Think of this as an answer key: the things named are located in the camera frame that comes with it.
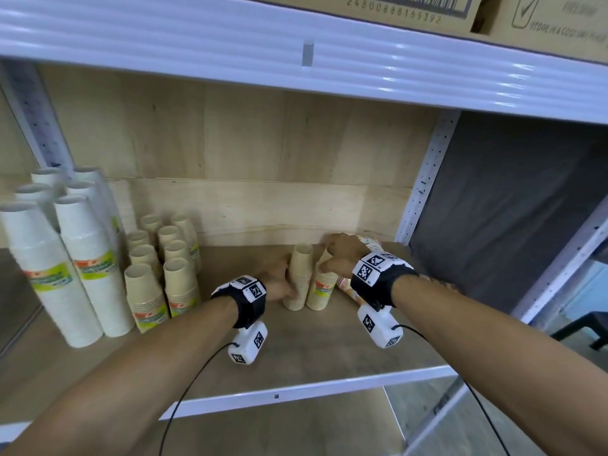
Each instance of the forearm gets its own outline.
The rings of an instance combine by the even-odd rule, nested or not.
[[[179,398],[237,317],[234,301],[220,297],[145,333],[71,387],[7,455],[128,451]]]
[[[393,303],[462,376],[551,455],[608,448],[608,375],[542,332],[407,275]]]

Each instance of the wristband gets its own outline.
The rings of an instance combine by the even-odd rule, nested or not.
[[[378,312],[384,306],[394,306],[390,292],[395,280],[403,275],[419,274],[403,259],[376,251],[359,260],[350,286]]]
[[[211,299],[230,296],[238,307],[238,320],[234,328],[249,328],[264,314],[266,308],[266,287],[253,276],[240,276],[229,283],[218,286],[211,293]]]

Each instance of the person's left arm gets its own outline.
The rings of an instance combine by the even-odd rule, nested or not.
[[[267,303],[296,296],[285,280],[287,264],[285,257],[257,275]],[[235,301],[222,296],[148,331],[65,391],[3,454],[125,454],[179,398],[237,318]]]

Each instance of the person's right hand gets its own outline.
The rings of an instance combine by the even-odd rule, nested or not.
[[[357,262],[370,253],[356,235],[346,233],[333,233],[325,237],[323,244],[333,257],[323,262],[319,266],[319,271],[324,274],[334,272],[344,278],[352,278]]]

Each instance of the black plastic stool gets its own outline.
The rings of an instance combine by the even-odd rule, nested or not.
[[[589,346],[593,350],[599,350],[608,344],[608,312],[589,312],[589,314],[583,315],[578,320],[557,330],[551,337],[562,340],[583,328],[591,328],[599,336],[599,339]]]

